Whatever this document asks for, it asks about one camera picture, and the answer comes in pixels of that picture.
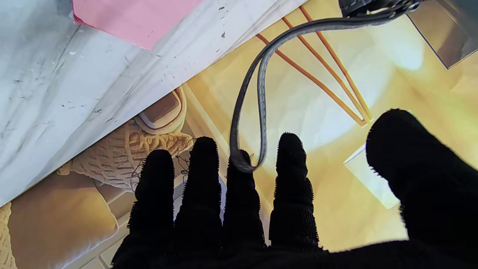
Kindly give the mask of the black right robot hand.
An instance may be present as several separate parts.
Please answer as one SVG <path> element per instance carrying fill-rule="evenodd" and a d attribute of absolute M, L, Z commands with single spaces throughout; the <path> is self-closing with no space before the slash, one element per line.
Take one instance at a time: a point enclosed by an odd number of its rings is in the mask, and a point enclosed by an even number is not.
<path fill-rule="evenodd" d="M 476 269 L 477 170 L 402 109 L 372 125 L 368 164 L 400 200 L 407 240 L 341 252 L 319 247 L 306 153 L 294 133 L 278 143 L 276 186 L 266 245 L 251 173 L 227 169 L 220 218 L 216 142 L 200 137 L 190 154 L 180 211 L 174 217 L 174 162 L 152 151 L 142 165 L 129 234 L 114 269 Z"/>

